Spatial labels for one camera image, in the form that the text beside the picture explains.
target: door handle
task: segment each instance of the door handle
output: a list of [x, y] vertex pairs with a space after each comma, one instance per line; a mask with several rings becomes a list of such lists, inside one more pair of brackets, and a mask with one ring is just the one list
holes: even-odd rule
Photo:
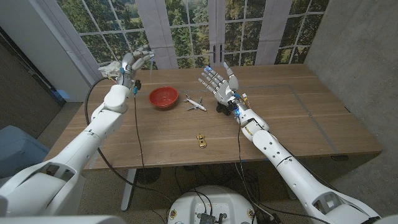
[[223, 62], [223, 45], [220, 44], [220, 63]]
[[213, 63], [216, 63], [216, 46], [213, 45]]

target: white toy airplane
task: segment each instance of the white toy airplane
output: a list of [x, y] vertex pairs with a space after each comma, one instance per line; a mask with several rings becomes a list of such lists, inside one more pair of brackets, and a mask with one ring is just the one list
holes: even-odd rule
[[199, 102], [197, 103], [197, 102], [191, 100], [191, 98], [188, 96], [188, 94], [185, 94], [185, 95], [187, 96], [187, 99], [185, 100], [185, 102], [190, 102], [193, 105], [193, 107], [188, 108], [188, 110], [192, 110], [192, 109], [198, 110], [198, 108], [199, 108], [203, 111], [206, 111], [206, 108], [201, 105], [201, 98], [200, 98]]

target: wooden table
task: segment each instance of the wooden table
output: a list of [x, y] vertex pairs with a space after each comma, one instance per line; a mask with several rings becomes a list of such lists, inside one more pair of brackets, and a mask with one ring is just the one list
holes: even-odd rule
[[[239, 93], [248, 95], [251, 108], [268, 123], [270, 132], [299, 157], [377, 153], [382, 147], [342, 103], [305, 65], [234, 67]], [[202, 68], [138, 72], [142, 88], [137, 94], [138, 129], [146, 167], [168, 167], [239, 161], [238, 126], [233, 115], [216, 112], [217, 101], [198, 82]], [[224, 68], [217, 68], [227, 77]], [[89, 114], [102, 102], [114, 83], [105, 80], [93, 90]], [[178, 103], [158, 110], [148, 100], [160, 86], [180, 92]], [[203, 97], [204, 111], [187, 111], [185, 94]], [[116, 168], [142, 167], [134, 120], [134, 101], [128, 102], [121, 129], [106, 140], [103, 153]], [[64, 130], [46, 159], [57, 155], [86, 127], [83, 105]], [[207, 147], [199, 148], [197, 134], [204, 134]], [[246, 161], [265, 156], [241, 134], [241, 157]], [[107, 169], [94, 157], [86, 169]]]

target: toy car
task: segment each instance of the toy car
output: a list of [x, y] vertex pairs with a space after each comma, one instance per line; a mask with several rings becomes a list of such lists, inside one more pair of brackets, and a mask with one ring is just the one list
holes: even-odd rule
[[198, 134], [197, 136], [198, 142], [199, 142], [199, 147], [204, 148], [206, 147], [206, 141], [205, 141], [205, 136], [202, 134]]

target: white robotic arm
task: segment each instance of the white robotic arm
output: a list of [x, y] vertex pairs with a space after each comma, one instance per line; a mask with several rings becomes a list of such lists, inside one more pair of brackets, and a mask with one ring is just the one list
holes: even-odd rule
[[77, 214], [85, 182], [81, 172], [97, 148], [121, 127], [131, 88], [136, 93], [132, 79], [154, 56], [147, 48], [125, 55], [118, 85], [95, 109], [87, 128], [57, 156], [20, 171], [0, 188], [0, 217]]
[[202, 75], [215, 89], [199, 78], [219, 103], [235, 114], [243, 134], [272, 162], [300, 200], [306, 212], [327, 223], [363, 223], [379, 215], [366, 204], [319, 183], [268, 130], [267, 123], [241, 101], [236, 93], [238, 80], [224, 63], [229, 83], [210, 67]]

